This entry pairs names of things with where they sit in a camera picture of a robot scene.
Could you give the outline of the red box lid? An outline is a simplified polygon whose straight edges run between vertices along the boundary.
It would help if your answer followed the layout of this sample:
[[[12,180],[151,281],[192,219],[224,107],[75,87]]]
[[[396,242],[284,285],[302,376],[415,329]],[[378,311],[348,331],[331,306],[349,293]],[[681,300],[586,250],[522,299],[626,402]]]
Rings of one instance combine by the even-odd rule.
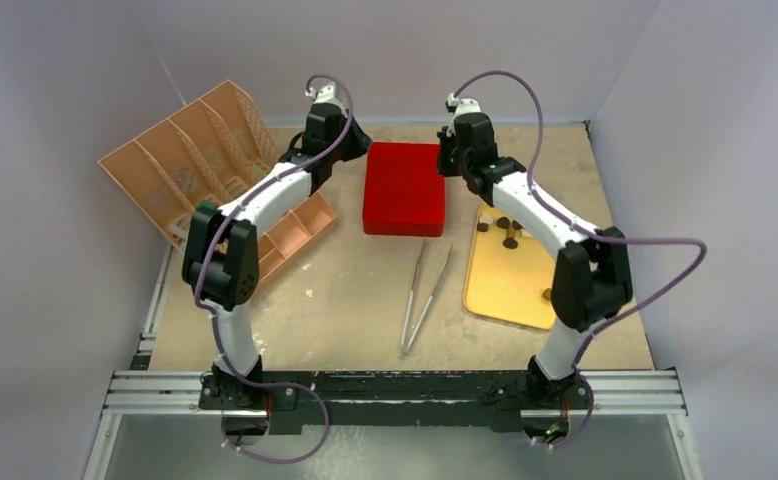
[[[376,142],[367,155],[362,226],[367,235],[439,237],[446,222],[445,178],[439,147]]]

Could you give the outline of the metal slotted tongs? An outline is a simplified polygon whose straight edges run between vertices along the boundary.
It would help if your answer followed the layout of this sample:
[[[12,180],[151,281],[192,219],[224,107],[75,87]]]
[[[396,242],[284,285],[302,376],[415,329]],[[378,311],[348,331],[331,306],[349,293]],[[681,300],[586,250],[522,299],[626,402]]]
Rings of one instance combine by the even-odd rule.
[[[436,298],[443,288],[454,254],[454,245],[449,244],[446,247],[445,255],[435,279],[428,288],[424,288],[422,286],[422,278],[424,275],[425,256],[429,247],[430,242],[423,239],[413,264],[413,273],[399,340],[399,353],[404,357],[411,353],[417,342],[420,331],[430,315],[430,311],[433,308]]]

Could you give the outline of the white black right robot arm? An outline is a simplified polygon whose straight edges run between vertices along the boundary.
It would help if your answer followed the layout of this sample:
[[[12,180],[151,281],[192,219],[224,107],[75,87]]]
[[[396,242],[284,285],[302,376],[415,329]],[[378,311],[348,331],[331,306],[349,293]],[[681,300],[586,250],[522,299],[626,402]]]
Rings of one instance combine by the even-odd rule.
[[[457,111],[437,137],[438,173],[462,177],[470,192],[516,220],[554,260],[555,322],[525,376],[529,399],[549,407],[574,384],[578,356],[592,329],[633,297],[624,235],[560,212],[559,204],[529,179],[528,169],[499,154],[488,115]]]

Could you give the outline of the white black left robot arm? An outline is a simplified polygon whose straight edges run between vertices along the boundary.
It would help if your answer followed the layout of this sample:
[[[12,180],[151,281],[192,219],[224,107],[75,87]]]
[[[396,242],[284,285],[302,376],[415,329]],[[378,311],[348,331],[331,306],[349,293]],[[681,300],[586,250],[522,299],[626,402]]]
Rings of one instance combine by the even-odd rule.
[[[201,205],[193,213],[182,278],[209,313],[218,351],[213,371],[227,379],[224,395],[237,408],[257,405],[265,385],[247,318],[260,277],[260,236],[317,192],[335,163],[360,158],[370,146],[352,108],[320,94],[304,130],[266,177],[225,205]]]

